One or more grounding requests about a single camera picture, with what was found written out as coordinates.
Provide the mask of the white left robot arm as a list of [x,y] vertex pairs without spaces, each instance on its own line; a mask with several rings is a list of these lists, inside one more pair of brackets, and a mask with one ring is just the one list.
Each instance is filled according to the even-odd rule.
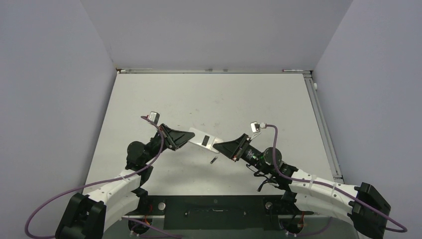
[[128,213],[150,215],[156,212],[154,201],[141,186],[149,179],[152,167],[147,163],[163,150],[175,151],[195,134],[158,126],[147,144],[139,141],[127,147],[126,167],[114,179],[86,195],[71,197],[55,233],[57,239],[100,239],[104,231]]

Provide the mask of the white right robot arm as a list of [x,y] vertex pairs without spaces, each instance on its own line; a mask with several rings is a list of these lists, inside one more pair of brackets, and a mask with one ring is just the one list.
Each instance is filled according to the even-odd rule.
[[373,185],[346,185],[311,175],[285,163],[274,146],[259,151],[246,134],[216,143],[213,148],[233,161],[244,160],[270,177],[276,188],[286,191],[288,195],[281,199],[285,212],[300,210],[331,216],[350,223],[368,238],[384,237],[391,206]]

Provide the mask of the white remote control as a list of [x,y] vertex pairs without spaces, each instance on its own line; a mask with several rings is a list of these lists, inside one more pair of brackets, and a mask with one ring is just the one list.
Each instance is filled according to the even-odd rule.
[[191,127],[189,129],[189,132],[193,132],[195,136],[189,140],[191,144],[194,144],[198,147],[201,147],[203,149],[206,149],[208,151],[211,151],[215,154],[219,154],[219,151],[216,150],[213,146],[216,143],[222,143],[223,140],[221,138],[218,138],[214,135],[211,135],[209,133],[200,131],[196,128]]

